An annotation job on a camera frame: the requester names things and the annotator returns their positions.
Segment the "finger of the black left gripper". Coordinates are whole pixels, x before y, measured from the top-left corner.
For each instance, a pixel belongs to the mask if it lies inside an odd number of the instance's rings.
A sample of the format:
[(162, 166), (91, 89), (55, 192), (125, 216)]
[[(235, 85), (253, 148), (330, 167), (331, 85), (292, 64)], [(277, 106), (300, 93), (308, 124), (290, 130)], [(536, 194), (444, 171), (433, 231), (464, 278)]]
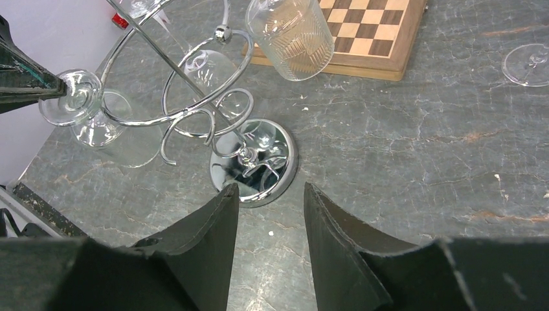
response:
[(9, 22), (1, 18), (1, 113), (60, 98), (67, 85), (28, 57), (13, 42)]

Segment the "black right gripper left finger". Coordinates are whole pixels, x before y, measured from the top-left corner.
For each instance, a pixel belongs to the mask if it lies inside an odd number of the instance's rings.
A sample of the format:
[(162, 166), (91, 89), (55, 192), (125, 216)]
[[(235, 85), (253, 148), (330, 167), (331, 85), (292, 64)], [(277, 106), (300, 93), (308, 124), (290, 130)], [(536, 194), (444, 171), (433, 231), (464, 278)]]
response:
[(164, 262), (198, 310), (226, 310), (239, 215), (239, 188), (226, 186), (204, 206), (133, 245)]

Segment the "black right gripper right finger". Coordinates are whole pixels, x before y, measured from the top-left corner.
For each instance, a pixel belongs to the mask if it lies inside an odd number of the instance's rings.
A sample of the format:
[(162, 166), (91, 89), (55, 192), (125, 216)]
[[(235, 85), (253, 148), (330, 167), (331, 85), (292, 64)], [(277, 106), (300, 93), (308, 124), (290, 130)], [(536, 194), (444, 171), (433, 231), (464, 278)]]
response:
[(319, 310), (377, 310), (393, 296), (361, 254), (397, 253), (414, 244), (390, 236), (333, 202), (316, 185), (304, 186), (304, 219)]

